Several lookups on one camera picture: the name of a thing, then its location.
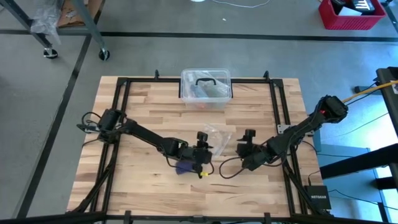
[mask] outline wood grain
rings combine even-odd
[[[93,111],[99,114],[112,104],[117,77],[102,77]],[[292,122],[306,118],[299,81],[284,79],[285,94]],[[214,157],[215,173],[199,179],[196,174],[177,175],[165,158],[152,146],[123,135],[112,186],[109,214],[123,215],[131,210],[135,215],[206,215],[228,217],[288,217],[289,210],[284,178],[280,167],[260,167],[254,172],[245,170],[232,179],[222,179],[218,168],[225,159],[235,157],[236,139],[247,128],[257,130],[255,143],[276,135],[269,86],[265,84],[234,84],[234,98],[223,111],[187,110],[178,98],[177,83],[133,83],[129,92],[126,113],[139,124],[163,137],[176,137],[196,143],[197,131],[205,123],[233,133],[220,157]],[[279,108],[283,120],[282,108]],[[96,138],[88,134],[85,141]],[[68,210],[75,208],[90,191],[96,179],[102,143],[86,145],[73,184]],[[297,151],[303,183],[312,172],[318,171],[314,150],[301,144]],[[223,174],[240,170],[240,160],[223,166]],[[314,184],[322,184],[320,174],[311,176]],[[296,211],[299,211],[297,191],[294,190]],[[103,201],[103,189],[98,207]]]

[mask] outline gray floor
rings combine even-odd
[[[17,2],[28,14],[34,13],[28,0]],[[317,6],[317,0],[271,0],[257,9],[210,1],[107,1],[98,26],[106,31],[397,36],[387,18],[370,31],[325,30]],[[5,28],[20,29],[7,11],[0,12],[0,29]],[[112,53],[107,62],[98,59],[97,44],[90,44],[29,212],[31,216],[65,211],[84,138],[75,125],[92,108],[102,75],[153,76],[159,69],[162,76],[176,76],[185,68],[221,67],[230,70],[234,77],[260,77],[269,70],[271,77],[299,78],[306,109],[311,112],[321,96],[346,98],[352,95],[353,86],[370,85],[377,68],[398,66],[397,44],[134,37],[107,37],[105,41]],[[29,181],[83,37],[62,37],[62,45],[55,46],[60,58],[54,61],[42,58],[41,46],[30,36],[0,35],[0,42],[4,43],[0,50],[5,53],[0,56],[0,140],[5,143],[0,157],[0,218],[9,218],[15,214]],[[377,141],[377,135],[382,134],[375,129],[391,127],[388,116],[358,132],[340,136],[385,112],[380,96],[353,104],[349,117],[341,124],[323,127],[323,143],[377,149],[396,142],[394,134],[383,134],[386,140]],[[366,133],[375,133],[375,137],[361,137]],[[377,214],[377,207],[371,204],[339,198],[332,203],[336,216],[380,219],[363,212],[370,207]]]

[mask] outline plastic storage container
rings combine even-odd
[[[386,12],[379,0],[371,0],[375,13],[371,16],[338,16],[333,10],[330,0],[323,0],[319,6],[323,24],[330,30],[369,30],[383,17]]]
[[[191,110],[222,110],[232,98],[231,74],[222,68],[185,69],[181,99]]]

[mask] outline caster wheel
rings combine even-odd
[[[43,56],[48,59],[55,59],[58,57],[58,52],[56,50],[52,49],[51,54],[49,54],[46,50],[44,50]]]
[[[107,50],[106,51],[106,58],[105,58],[104,52],[102,50],[100,50],[98,56],[99,56],[99,59],[101,59],[103,61],[106,61],[111,56],[111,53]]]

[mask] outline white cable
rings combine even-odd
[[[251,9],[253,9],[253,8],[255,8],[255,7],[264,6],[264,5],[268,4],[271,0],[268,0],[268,1],[265,2],[265,3],[261,3],[261,4],[258,4],[258,5],[255,5],[255,6],[241,6],[241,5],[232,4],[232,3],[229,3],[229,2],[220,2],[220,1],[217,1],[217,0],[212,0],[212,1],[213,1],[213,2],[217,2],[217,3],[220,3],[220,4],[227,4],[227,5],[230,5],[230,6],[246,7],[246,8],[251,8]]]

